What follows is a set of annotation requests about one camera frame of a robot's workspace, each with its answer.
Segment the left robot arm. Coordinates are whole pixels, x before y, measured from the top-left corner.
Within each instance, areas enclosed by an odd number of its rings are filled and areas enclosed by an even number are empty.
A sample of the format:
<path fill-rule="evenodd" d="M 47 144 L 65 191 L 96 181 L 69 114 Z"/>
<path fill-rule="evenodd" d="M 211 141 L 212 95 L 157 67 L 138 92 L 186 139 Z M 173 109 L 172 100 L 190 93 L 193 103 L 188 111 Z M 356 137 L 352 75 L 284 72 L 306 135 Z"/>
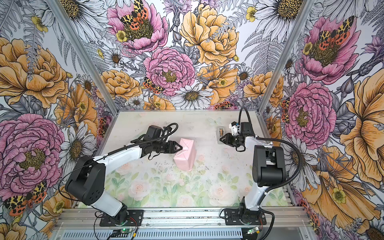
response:
<path fill-rule="evenodd" d="M 81 157 L 73 171 L 67 174 L 66 192 L 83 204 L 108 215 L 117 225 L 122 225 L 129 218 L 127 206 L 106 192 L 106 176 L 129 162 L 144 157 L 151 160 L 160 154 L 176 154 L 181 151 L 180 144 L 169 140 L 178 128 L 177 123 L 164 128 L 151 125 L 145 134 L 127 146 L 101 156 Z"/>

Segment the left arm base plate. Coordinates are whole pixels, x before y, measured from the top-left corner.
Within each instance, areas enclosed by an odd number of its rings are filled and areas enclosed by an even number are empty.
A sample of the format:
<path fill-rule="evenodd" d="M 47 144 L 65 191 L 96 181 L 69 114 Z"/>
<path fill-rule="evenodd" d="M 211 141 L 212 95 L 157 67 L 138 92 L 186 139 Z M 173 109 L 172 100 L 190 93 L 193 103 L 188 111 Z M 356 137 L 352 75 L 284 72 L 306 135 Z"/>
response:
<path fill-rule="evenodd" d="M 122 210 L 112 217 L 106 213 L 100 220 L 100 227 L 140 227 L 144 218 L 144 210 Z"/>

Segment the purple wrapping paper sheet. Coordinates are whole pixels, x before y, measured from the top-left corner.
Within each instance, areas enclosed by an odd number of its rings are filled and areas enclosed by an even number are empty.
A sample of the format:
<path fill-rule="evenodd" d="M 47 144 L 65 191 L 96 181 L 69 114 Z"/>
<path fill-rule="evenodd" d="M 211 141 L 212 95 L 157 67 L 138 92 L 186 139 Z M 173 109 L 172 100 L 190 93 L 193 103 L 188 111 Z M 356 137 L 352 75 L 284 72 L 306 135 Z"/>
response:
<path fill-rule="evenodd" d="M 180 170 L 191 171 L 197 155 L 195 141 L 181 138 L 179 145 L 182 149 L 175 154 L 174 162 Z"/>

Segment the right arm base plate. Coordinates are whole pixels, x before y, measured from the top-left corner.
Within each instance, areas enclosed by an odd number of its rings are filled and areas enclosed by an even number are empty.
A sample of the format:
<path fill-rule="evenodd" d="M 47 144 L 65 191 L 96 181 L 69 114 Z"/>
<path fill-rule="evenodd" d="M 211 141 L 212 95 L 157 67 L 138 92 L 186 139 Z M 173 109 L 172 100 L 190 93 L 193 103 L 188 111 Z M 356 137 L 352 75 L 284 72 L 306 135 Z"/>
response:
<path fill-rule="evenodd" d="M 227 226 L 264 226 L 267 224 L 263 212 L 248 209 L 225 208 L 221 211 L 220 217 L 225 220 Z"/>

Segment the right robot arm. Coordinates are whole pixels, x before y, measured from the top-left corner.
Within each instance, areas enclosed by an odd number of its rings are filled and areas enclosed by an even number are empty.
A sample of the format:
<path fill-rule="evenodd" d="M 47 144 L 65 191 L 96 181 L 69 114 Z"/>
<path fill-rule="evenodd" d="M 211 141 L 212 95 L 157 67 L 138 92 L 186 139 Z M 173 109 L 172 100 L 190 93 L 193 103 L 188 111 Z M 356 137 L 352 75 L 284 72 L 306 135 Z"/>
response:
<path fill-rule="evenodd" d="M 220 142 L 237 152 L 253 154 L 252 178 L 254 185 L 240 205 L 240 214 L 259 212 L 261 203 L 270 187 L 278 186 L 287 179 L 284 151 L 273 141 L 257 136 L 249 122 L 229 124 L 230 132 L 220 137 Z"/>

